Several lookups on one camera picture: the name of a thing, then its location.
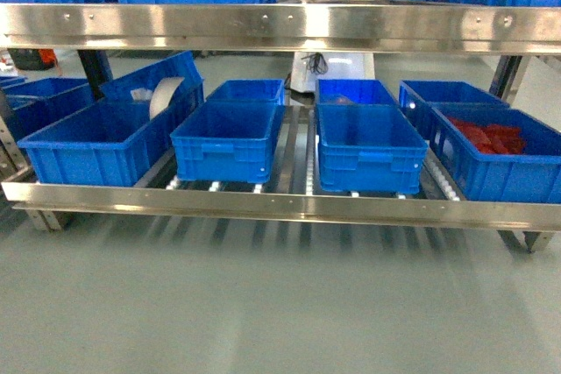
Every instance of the stainless steel rail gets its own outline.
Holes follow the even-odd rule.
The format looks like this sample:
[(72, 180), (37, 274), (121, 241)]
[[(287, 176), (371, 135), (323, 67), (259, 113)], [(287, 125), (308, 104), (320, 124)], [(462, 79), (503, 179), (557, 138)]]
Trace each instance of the stainless steel rail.
[(0, 4), (0, 46), (561, 54), (561, 8)]

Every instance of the shelving rack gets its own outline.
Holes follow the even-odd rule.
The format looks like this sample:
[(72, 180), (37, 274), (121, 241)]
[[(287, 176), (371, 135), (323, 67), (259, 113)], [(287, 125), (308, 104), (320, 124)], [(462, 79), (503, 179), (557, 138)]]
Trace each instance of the shelving rack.
[[(560, 55), (561, 8), (450, 4), (122, 5), (2, 4), (0, 46), (80, 50), (178, 49)], [(502, 60), (505, 92), (519, 60)], [(561, 230), (561, 205), (465, 201), (429, 153), (415, 197), (325, 194), (316, 182), (313, 109), (289, 107), (275, 175), (265, 186), (180, 183), (170, 151), (135, 187), (43, 185), (7, 130), (6, 198), (36, 226), (62, 229), (68, 213), (205, 215), (298, 222), (345, 222), (524, 231), (530, 251)]]

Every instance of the shelf leg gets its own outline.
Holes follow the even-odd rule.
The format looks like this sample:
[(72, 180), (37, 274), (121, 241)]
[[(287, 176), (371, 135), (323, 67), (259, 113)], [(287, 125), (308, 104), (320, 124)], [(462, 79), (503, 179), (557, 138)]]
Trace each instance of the shelf leg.
[(529, 59), (529, 56), (502, 56), (489, 92), (512, 105), (522, 84)]
[(524, 231), (524, 241), (528, 247), (528, 253), (543, 251), (550, 240), (555, 235), (554, 232), (527, 232)]
[(70, 221), (72, 214), (68, 212), (52, 212), (50, 210), (25, 211), (39, 231), (62, 231)]
[(78, 56), (80, 56), (80, 61), (95, 99), (103, 98), (103, 92), (99, 86), (113, 79), (107, 54), (104, 51), (78, 50)]
[(0, 88), (0, 142), (3, 146), (0, 158), (2, 159), (2, 173), (5, 175), (12, 175), (28, 166), (16, 143), (16, 139), (20, 139), (23, 135), (18, 116), (11, 109), (6, 94)]

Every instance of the red part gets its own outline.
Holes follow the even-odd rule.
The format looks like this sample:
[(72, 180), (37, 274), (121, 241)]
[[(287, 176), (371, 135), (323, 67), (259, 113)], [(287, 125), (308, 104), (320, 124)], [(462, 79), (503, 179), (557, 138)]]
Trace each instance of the red part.
[(500, 155), (508, 155), (510, 153), (508, 148), (502, 143), (501, 138), (498, 136), (491, 137), (491, 146), (494, 151)]
[(485, 132), (479, 127), (464, 127), (461, 129), (464, 136), (470, 140), (474, 145), (490, 145), (491, 140), (487, 137)]
[(475, 145), (477, 150), (481, 153), (495, 153), (494, 149), (490, 145)]

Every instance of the orange object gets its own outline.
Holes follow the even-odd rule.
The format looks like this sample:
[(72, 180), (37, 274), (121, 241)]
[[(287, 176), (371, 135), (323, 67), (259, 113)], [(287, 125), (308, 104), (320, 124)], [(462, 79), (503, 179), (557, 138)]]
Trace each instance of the orange object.
[(39, 56), (46, 65), (54, 65), (59, 72), (59, 76), (62, 76), (62, 69), (59, 66), (59, 60), (56, 58), (54, 50), (39, 49)]
[(480, 127), (475, 123), (448, 117), (454, 126), (469, 140), (479, 152), (497, 155), (523, 155), (526, 142), (521, 137), (519, 127), (489, 124)]

